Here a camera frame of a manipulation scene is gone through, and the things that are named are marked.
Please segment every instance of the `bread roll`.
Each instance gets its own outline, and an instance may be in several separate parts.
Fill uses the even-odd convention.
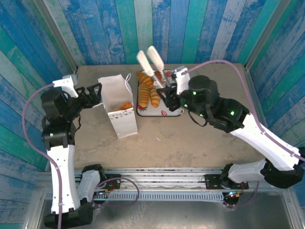
[[[132,108],[132,103],[124,103],[122,106],[119,107],[118,111],[127,110],[129,108]]]
[[[158,95],[156,89],[151,89],[151,103],[153,107],[158,107],[160,104],[161,97]]]
[[[138,76],[140,84],[148,85],[149,89],[153,88],[153,79],[150,76],[148,76],[142,72],[137,72],[137,76]]]
[[[138,89],[138,105],[147,107],[149,102],[149,86],[141,84]]]

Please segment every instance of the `croissant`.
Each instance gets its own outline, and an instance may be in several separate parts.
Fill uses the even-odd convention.
[[[149,102],[149,86],[141,84],[138,89],[138,105],[141,107],[147,107]]]
[[[139,78],[140,84],[148,85],[149,89],[153,88],[153,79],[150,76],[148,76],[142,72],[137,72],[137,76]]]
[[[158,95],[156,89],[151,89],[151,103],[153,107],[158,107],[160,104],[161,97]]]
[[[132,103],[124,103],[122,106],[119,107],[118,111],[127,110],[129,108],[132,108]]]

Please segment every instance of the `white plastic bracket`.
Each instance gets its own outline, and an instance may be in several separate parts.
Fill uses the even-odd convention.
[[[78,94],[74,89],[74,82],[71,75],[67,76],[67,78],[62,80],[55,80],[53,81],[53,84],[54,87],[61,87],[62,90],[67,92],[71,97],[78,97]]]

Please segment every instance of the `painted wood panel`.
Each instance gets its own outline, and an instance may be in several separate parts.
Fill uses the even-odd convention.
[[[0,50],[6,57],[14,63],[18,71],[38,90],[46,85],[44,80],[39,76],[31,63],[26,59],[18,49],[9,35],[0,27]]]
[[[8,105],[6,105],[2,100],[0,100],[0,110],[2,115],[0,116],[0,125],[9,129],[19,137],[26,140],[23,130],[22,130],[22,118],[21,115],[16,113],[12,110]],[[26,121],[27,131],[29,133],[30,139],[34,145],[42,150],[45,151],[42,139],[41,139],[41,132],[36,129],[32,124]]]
[[[247,38],[263,8],[265,0],[247,0],[239,17],[224,59],[235,62],[247,41]]]
[[[29,203],[35,185],[0,175],[0,199]]]
[[[281,18],[279,19],[279,21],[277,22],[275,28],[272,30],[270,36],[268,37],[266,43],[264,44],[264,46],[262,47],[262,50],[260,51],[260,53],[258,54],[255,62],[253,63],[252,67],[251,67],[251,74],[253,74],[253,72],[256,70],[259,62],[262,60],[262,57],[266,54],[269,46],[272,44],[273,40],[275,39],[275,37],[277,36],[278,32],[280,31],[281,27],[283,26],[283,24],[286,22],[287,18],[289,17],[291,11],[294,9],[295,5],[298,3],[298,0],[291,0],[289,5],[287,6],[287,8],[285,9],[283,15],[281,16]]]
[[[226,4],[227,0],[209,0],[203,21],[195,63],[210,60]]]
[[[37,167],[0,150],[0,174],[24,181],[29,184],[36,183],[38,172]]]
[[[0,199],[0,223],[23,223],[28,207],[28,203]]]
[[[190,0],[181,63],[195,63],[208,0]]]
[[[170,27],[170,0],[152,0],[153,45],[164,63],[167,63]]]
[[[248,59],[252,49],[254,48],[258,38],[263,32],[266,24],[271,18],[274,10],[276,9],[280,0],[266,0],[260,14],[258,15],[256,22],[251,30],[251,33],[244,44],[244,47],[237,59],[238,63],[245,63]]]
[[[283,72],[285,65],[295,63],[303,54],[305,49],[305,15],[301,16],[291,32],[288,34],[282,45],[278,47],[274,57],[266,66],[265,71],[262,73],[254,85],[259,92],[259,100],[262,102],[267,94],[263,88],[268,88],[265,84],[273,79],[272,84],[277,85],[287,72]]]
[[[266,115],[272,109],[272,107],[274,107],[276,103],[288,92],[288,90],[290,90],[290,88],[292,88],[294,84],[298,82],[298,80],[305,74],[304,63],[305,53],[262,103],[264,115]]]
[[[34,151],[30,145],[10,130],[0,125],[0,149],[40,169],[45,169],[47,159]]]
[[[113,64],[126,64],[115,0],[97,1]]]
[[[223,59],[246,0],[228,0],[224,9],[210,60]]]
[[[116,0],[124,53],[127,64],[137,64],[136,55],[139,52],[137,27],[133,0]]]
[[[112,64],[96,0],[78,0],[91,41],[100,64]]]
[[[2,0],[1,4],[6,8],[7,12],[13,19],[14,23],[22,31],[26,39],[31,44],[32,48],[35,50],[36,55],[38,55],[41,60],[45,63],[47,69],[52,73],[54,77],[61,77],[61,72],[51,58],[50,54],[46,50],[45,46],[42,44],[41,38],[35,33],[34,29],[29,24],[28,20],[25,18],[24,14],[21,12],[15,1]]]
[[[87,29],[81,8],[77,0],[59,0],[66,19],[71,27],[74,38],[85,59],[87,65],[99,64],[91,41],[90,33]]]
[[[139,50],[147,50],[153,45],[153,11],[151,0],[134,0]]]
[[[22,115],[22,111],[27,100],[1,75],[0,91],[0,99],[10,108],[12,108],[12,110],[17,112],[19,115]],[[41,120],[43,115],[33,105],[29,105],[25,118],[34,127],[42,131]]]
[[[86,63],[83,55],[58,0],[45,0],[45,3],[75,61],[75,64],[77,66],[85,65]]]
[[[252,75],[254,85],[261,78],[261,75],[263,75],[267,65],[276,54],[278,47],[280,47],[283,44],[284,40],[290,33],[291,29],[294,27],[296,22],[302,16],[303,14],[302,12],[304,9],[305,9],[305,1],[299,0],[299,2],[295,5],[294,9],[290,13],[289,17],[287,18],[286,22],[283,24],[280,31],[277,33],[276,37],[270,44],[268,50],[262,57],[261,61],[258,63],[258,66]]]
[[[71,68],[67,62],[65,62],[60,54],[55,49],[53,43],[51,42],[50,38],[48,37],[46,31],[43,29],[42,24],[38,20],[38,18],[35,15],[35,12],[32,10],[30,6],[30,0],[15,0],[17,6],[19,7],[20,11],[24,15],[25,19],[29,22],[30,26],[33,28],[35,33],[37,34],[39,40],[43,44],[44,48],[48,52],[49,56],[52,58],[52,60],[55,62],[56,66],[60,70],[62,75],[67,75],[69,72],[71,72]]]
[[[167,63],[180,63],[186,29],[189,0],[171,2]]]

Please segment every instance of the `blue wooden wall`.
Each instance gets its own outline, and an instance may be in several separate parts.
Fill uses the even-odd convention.
[[[36,175],[47,160],[31,149],[21,127],[26,100],[37,89],[71,73],[33,0],[0,0],[0,228],[19,229]],[[26,115],[35,145],[44,111],[35,98]]]
[[[245,63],[279,0],[44,0],[77,66],[137,64],[154,45],[165,63]]]
[[[250,70],[268,127],[305,146],[305,0],[291,0]],[[305,179],[295,186],[305,206]]]

